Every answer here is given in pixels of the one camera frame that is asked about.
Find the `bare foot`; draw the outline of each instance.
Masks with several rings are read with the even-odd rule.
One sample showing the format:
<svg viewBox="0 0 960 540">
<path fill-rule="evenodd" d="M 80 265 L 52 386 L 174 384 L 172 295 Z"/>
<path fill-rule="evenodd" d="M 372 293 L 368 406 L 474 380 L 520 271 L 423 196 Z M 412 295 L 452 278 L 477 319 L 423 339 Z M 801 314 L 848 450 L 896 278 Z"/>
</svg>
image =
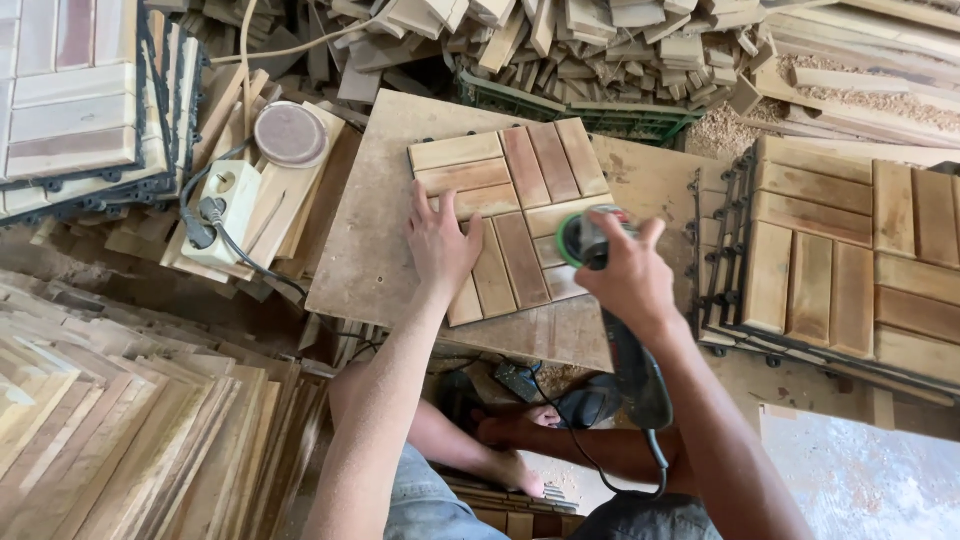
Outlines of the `bare foot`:
<svg viewBox="0 0 960 540">
<path fill-rule="evenodd" d="M 509 446 L 509 437 L 518 430 L 531 426 L 554 428 L 560 423 L 560 414 L 550 405 L 535 406 L 519 414 L 497 418 L 488 418 L 482 411 L 474 410 L 472 416 L 478 424 L 476 439 L 489 446 Z"/>
<path fill-rule="evenodd" d="M 497 471 L 494 479 L 509 490 L 518 489 L 530 497 L 543 497 L 543 479 L 527 467 L 526 461 L 515 450 L 498 452 Z"/>
</svg>

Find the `person's left hand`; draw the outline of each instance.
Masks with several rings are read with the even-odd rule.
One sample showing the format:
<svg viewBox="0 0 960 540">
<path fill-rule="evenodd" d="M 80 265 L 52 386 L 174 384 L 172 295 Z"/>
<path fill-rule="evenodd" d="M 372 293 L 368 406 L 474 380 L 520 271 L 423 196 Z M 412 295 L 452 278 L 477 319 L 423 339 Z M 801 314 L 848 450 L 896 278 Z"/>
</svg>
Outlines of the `person's left hand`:
<svg viewBox="0 0 960 540">
<path fill-rule="evenodd" d="M 469 233 L 460 232 L 453 211 L 456 194 L 453 190 L 446 191 L 440 196 L 440 211 L 434 211 L 427 203 L 423 184 L 414 181 L 410 219 L 403 227 L 420 283 L 443 295 L 448 303 L 463 286 L 483 247 L 479 213 L 470 218 Z"/>
</svg>

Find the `round sanding disc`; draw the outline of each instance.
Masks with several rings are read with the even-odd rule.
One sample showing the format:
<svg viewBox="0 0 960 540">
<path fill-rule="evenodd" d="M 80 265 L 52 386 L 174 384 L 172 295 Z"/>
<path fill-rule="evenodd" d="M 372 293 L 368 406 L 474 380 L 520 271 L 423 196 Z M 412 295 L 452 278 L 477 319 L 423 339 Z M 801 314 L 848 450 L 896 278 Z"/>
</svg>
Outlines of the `round sanding disc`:
<svg viewBox="0 0 960 540">
<path fill-rule="evenodd" d="M 264 108 L 253 125 L 253 136 L 260 152 L 283 167 L 313 167 L 326 148 L 324 123 L 305 107 L 290 102 Z"/>
</svg>

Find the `orbital sander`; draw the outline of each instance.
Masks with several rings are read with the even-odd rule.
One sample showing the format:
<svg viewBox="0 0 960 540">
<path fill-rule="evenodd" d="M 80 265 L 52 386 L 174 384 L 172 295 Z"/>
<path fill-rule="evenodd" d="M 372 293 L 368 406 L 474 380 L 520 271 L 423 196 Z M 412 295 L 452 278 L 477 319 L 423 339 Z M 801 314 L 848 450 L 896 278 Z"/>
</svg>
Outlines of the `orbital sander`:
<svg viewBox="0 0 960 540">
<path fill-rule="evenodd" d="M 637 231 L 631 220 L 632 216 L 617 205 L 595 205 L 587 209 L 587 212 L 612 214 L 624 232 L 631 238 L 636 238 Z M 567 216 L 557 230 L 556 239 L 561 257 L 570 265 L 576 268 L 586 266 L 590 270 L 603 270 L 607 267 L 610 242 L 603 230 L 587 218 L 586 212 Z M 673 405 L 660 374 L 660 367 L 650 352 L 623 321 L 602 307 L 601 314 L 610 346 L 616 386 L 623 396 L 624 413 L 635 426 L 643 430 L 650 445 L 650 452 L 660 466 L 660 486 L 656 493 L 622 492 L 609 484 L 608 487 L 617 493 L 656 499 L 666 488 L 668 466 L 657 443 L 656 430 L 673 424 Z"/>
</svg>

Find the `shorts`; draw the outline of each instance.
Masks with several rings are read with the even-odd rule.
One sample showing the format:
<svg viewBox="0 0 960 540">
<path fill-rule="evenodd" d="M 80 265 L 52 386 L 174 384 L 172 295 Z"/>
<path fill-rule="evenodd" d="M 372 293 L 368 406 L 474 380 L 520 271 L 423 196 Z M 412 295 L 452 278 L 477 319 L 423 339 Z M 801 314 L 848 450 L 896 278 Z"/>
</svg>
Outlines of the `shorts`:
<svg viewBox="0 0 960 540">
<path fill-rule="evenodd" d="M 396 468 L 385 540 L 509 540 L 481 522 L 414 447 L 404 444 Z M 721 540 L 703 503 L 667 494 L 656 501 L 616 495 L 569 540 Z"/>
</svg>

